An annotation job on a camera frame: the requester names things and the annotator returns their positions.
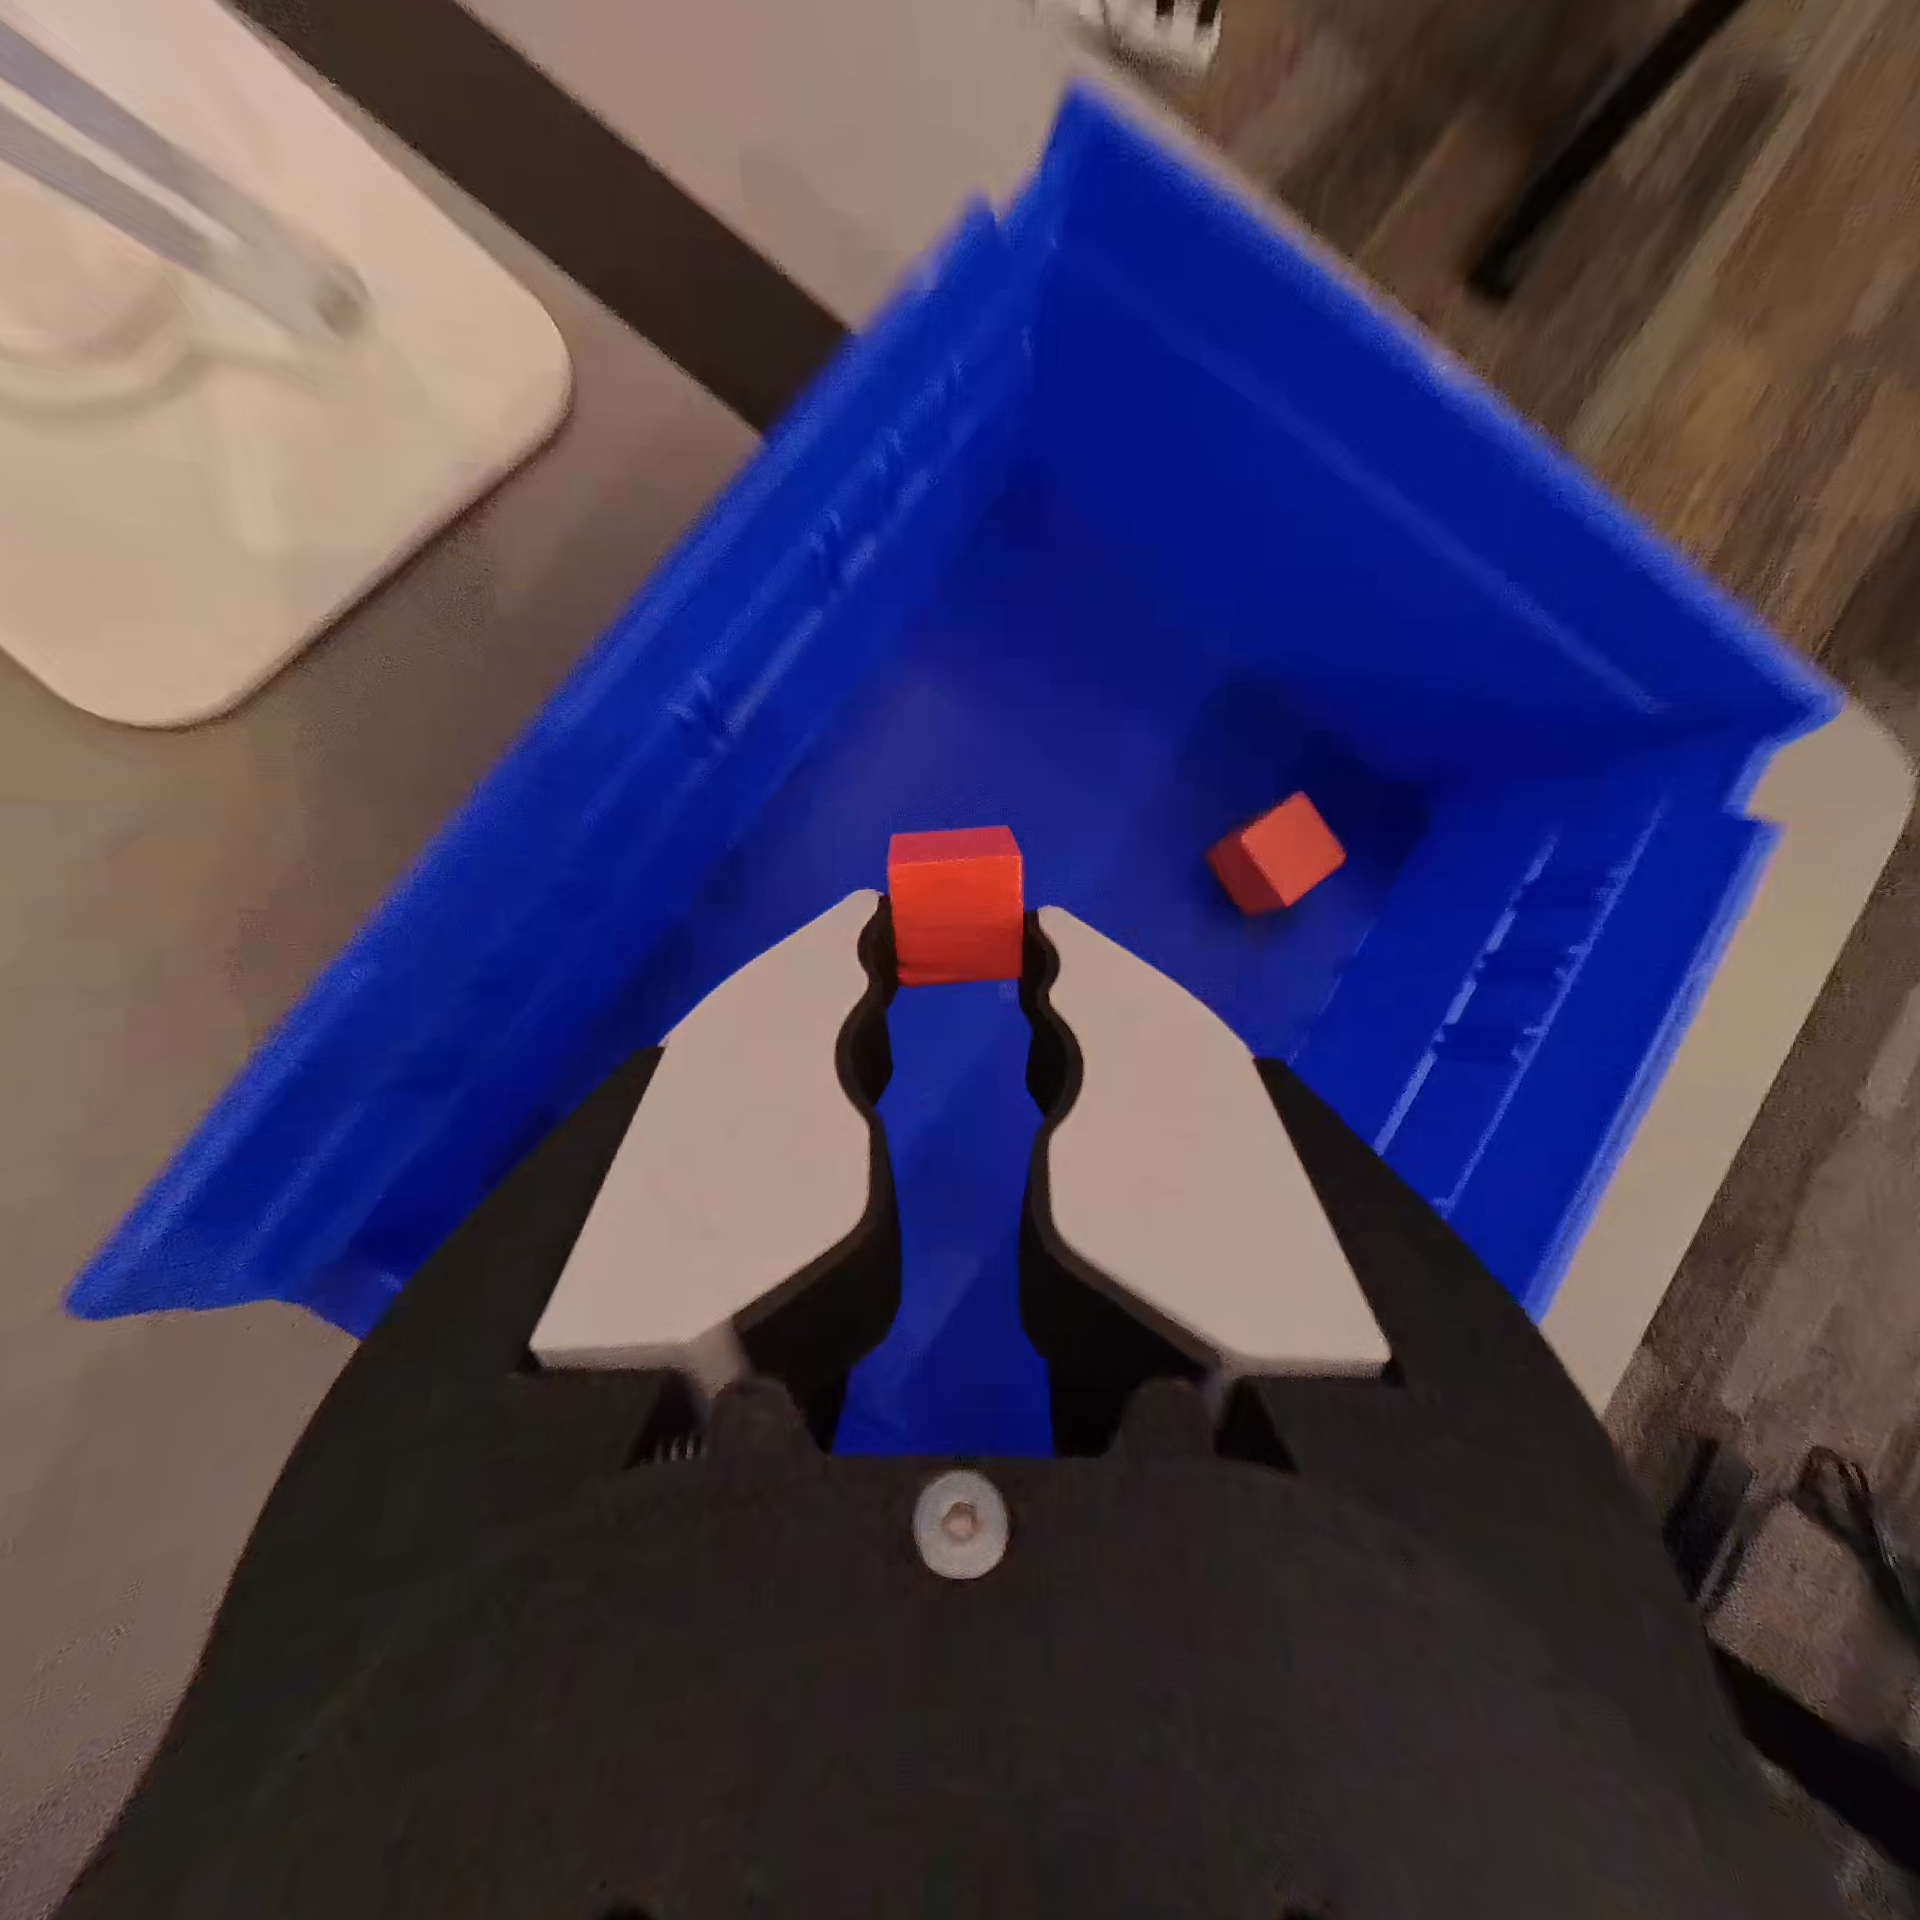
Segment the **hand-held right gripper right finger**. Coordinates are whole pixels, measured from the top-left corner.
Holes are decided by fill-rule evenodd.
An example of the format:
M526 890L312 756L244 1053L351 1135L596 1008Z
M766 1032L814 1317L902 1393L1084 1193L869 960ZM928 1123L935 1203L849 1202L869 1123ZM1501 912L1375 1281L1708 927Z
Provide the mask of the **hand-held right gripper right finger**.
M1151 1381L1379 1379L1387 1338L1245 1040L1061 905L1025 915L1019 1328L1051 1445L1096 1456Z

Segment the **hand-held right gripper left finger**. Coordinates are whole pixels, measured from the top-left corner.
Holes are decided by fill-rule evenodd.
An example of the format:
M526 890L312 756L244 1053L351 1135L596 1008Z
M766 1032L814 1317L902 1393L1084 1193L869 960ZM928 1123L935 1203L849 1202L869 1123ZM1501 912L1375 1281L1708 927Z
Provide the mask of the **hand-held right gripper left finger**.
M895 989L890 902L851 890L669 1027L534 1326L543 1371L661 1371L704 1405L774 1379L832 1450L899 1309Z

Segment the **red cube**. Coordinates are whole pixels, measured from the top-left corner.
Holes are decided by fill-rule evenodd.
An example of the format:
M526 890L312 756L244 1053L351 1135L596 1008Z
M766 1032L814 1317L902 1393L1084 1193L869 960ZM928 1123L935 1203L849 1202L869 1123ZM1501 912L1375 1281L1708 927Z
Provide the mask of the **red cube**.
M1305 900L1347 853L1322 810L1303 790L1293 790L1217 838L1205 860L1234 908L1261 917Z
M1019 978L1024 855L1011 827L899 830L883 865L902 989Z

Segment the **blue plastic bin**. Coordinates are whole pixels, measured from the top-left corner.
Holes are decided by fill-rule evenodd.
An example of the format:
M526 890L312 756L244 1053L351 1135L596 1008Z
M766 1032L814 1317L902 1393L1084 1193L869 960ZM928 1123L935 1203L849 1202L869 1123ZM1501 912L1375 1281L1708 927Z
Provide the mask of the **blue plastic bin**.
M1528 1313L1837 691L1305 246L1067 96L426 843L87 1259L87 1320L365 1333L633 1047L895 831L1286 1064ZM1245 917L1215 839L1346 864Z

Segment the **white document stand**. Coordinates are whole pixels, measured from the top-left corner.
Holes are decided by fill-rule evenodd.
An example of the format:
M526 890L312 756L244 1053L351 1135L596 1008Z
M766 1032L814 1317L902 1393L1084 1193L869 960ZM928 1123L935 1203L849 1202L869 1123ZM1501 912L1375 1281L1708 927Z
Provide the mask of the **white document stand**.
M1 645L242 703L560 428L539 299L224 3L1 5Z

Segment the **black floor rack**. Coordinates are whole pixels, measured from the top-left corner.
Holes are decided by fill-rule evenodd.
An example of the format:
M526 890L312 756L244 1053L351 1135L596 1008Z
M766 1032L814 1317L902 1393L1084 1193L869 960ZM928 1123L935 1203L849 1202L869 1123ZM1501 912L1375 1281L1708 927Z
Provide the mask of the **black floor rack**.
M1471 256L1461 278L1471 296L1488 304L1513 298L1574 197L1744 8L1744 1L1684 3L1643 49L1601 83L1571 126L1548 146Z

